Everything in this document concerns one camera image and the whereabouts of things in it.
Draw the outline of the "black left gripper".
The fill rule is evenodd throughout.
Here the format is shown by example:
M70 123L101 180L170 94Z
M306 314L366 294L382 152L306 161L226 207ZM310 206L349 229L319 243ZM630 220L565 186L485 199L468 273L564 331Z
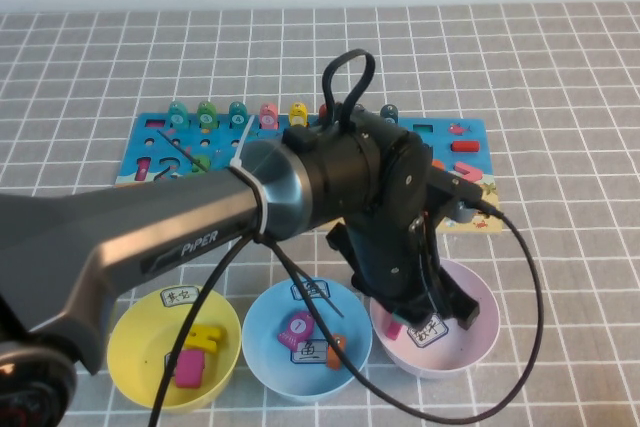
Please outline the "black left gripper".
M327 242L352 268L353 286L397 323L432 330L438 316L468 330L480 314L479 301L444 268L426 211L403 226L379 212L352 215L334 225Z

